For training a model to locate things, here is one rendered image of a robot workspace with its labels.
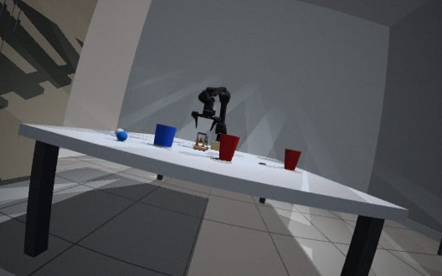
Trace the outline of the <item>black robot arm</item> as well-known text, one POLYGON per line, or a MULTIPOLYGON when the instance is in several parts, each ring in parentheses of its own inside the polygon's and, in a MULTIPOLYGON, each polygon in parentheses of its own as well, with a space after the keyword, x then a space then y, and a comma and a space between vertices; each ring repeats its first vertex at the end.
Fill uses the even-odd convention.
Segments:
MULTIPOLYGON (((220 134, 219 133, 227 135, 226 125, 224 122, 225 122, 227 103, 229 102, 229 99, 230 99, 230 93, 227 91, 227 89, 225 87, 219 87, 219 88, 207 87, 206 90, 203 90, 203 92, 199 94, 198 99, 200 101, 202 101, 205 105, 211 105, 213 107, 213 103, 215 101, 215 98, 212 96, 216 96, 216 95, 219 96, 219 100, 221 103, 220 115, 219 115, 219 117, 221 117, 221 122, 219 122, 215 128, 215 134, 217 134, 216 141, 220 142, 220 134)), ((215 116, 215 112, 216 112, 216 110, 213 110, 213 109, 211 109, 211 110, 205 109, 203 112, 203 115, 206 115, 208 117, 211 117, 211 116, 213 117, 213 116, 215 116)))

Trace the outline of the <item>blue cup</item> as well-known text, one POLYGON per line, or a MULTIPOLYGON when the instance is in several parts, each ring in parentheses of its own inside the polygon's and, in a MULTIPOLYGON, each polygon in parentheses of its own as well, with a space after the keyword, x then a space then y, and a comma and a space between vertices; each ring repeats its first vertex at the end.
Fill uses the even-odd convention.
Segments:
POLYGON ((164 149, 172 149, 172 143, 177 128, 168 125, 157 124, 153 145, 164 149))

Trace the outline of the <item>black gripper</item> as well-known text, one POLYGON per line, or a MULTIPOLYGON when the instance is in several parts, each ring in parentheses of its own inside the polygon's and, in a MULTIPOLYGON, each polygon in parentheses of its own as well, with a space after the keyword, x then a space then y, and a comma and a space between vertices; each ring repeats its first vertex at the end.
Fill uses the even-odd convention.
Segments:
MULTIPOLYGON (((204 105, 203 112, 204 112, 205 109, 206 110, 211 110, 212 108, 213 107, 211 105, 204 105)), ((208 117, 206 115, 199 114, 197 111, 192 111, 191 116, 195 119, 196 129, 197 129, 197 124, 198 124, 198 116, 203 117, 203 118, 207 118, 207 119, 210 119, 210 120, 214 120, 213 123, 212 123, 210 131, 213 129, 213 127, 215 126, 216 123, 221 122, 221 117, 217 117, 217 116, 215 116, 215 117, 212 117, 212 116, 208 117)))

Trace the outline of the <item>blue ball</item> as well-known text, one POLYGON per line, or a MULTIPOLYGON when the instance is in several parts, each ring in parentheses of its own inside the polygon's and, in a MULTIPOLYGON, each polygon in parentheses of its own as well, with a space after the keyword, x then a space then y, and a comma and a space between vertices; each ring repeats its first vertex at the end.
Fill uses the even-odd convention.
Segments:
POLYGON ((120 131, 116 134, 116 138, 119 141, 125 141, 127 138, 127 133, 125 133, 125 131, 120 131))

